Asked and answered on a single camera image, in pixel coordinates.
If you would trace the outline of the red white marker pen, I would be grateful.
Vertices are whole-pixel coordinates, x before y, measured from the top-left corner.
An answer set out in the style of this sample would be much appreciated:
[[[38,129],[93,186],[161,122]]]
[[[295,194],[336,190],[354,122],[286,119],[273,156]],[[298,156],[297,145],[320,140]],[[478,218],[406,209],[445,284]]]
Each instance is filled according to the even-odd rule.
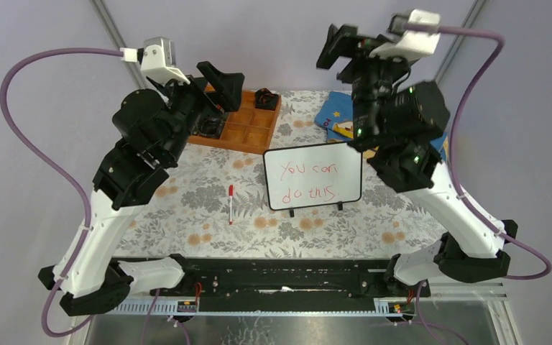
[[[229,186],[229,225],[234,222],[234,185]]]

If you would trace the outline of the white whiteboard black frame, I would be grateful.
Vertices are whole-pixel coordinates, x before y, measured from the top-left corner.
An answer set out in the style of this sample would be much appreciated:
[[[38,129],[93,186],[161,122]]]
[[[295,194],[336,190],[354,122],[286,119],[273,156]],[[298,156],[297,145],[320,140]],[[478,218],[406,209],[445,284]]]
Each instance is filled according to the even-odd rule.
[[[344,142],[269,149],[262,160],[273,211],[352,203],[362,197],[362,154]]]

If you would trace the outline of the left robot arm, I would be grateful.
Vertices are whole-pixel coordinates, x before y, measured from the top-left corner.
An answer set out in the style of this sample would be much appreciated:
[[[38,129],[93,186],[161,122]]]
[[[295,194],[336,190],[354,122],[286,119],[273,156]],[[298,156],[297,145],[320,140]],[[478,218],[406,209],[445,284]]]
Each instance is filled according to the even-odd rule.
[[[151,80],[151,87],[129,93],[113,115],[120,140],[106,154],[93,178],[90,215],[61,262],[44,267],[42,284],[62,292],[60,307],[69,316],[107,313],[129,295],[157,289],[188,294],[192,273],[174,256],[129,262],[114,258],[127,227],[178,166],[198,120],[237,111],[243,73],[224,73],[210,62],[197,65],[201,76],[185,82]]]

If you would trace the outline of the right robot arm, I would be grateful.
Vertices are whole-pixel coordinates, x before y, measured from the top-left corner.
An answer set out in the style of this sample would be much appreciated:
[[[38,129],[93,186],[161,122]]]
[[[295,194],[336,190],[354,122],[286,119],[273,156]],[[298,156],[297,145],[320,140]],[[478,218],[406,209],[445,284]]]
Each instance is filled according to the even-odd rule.
[[[510,256],[503,247],[515,234],[511,220],[492,218],[455,186],[449,167],[432,142],[441,137],[450,113],[437,83],[400,84],[412,65],[432,55],[436,33],[398,31],[398,39],[368,37],[351,25],[328,28],[316,66],[328,70],[339,58],[349,64],[337,78],[352,87],[353,138],[358,152],[375,150],[368,159],[380,180],[429,212],[445,233],[433,245],[411,254],[396,254],[383,285],[394,296],[432,277],[465,283],[507,275]]]

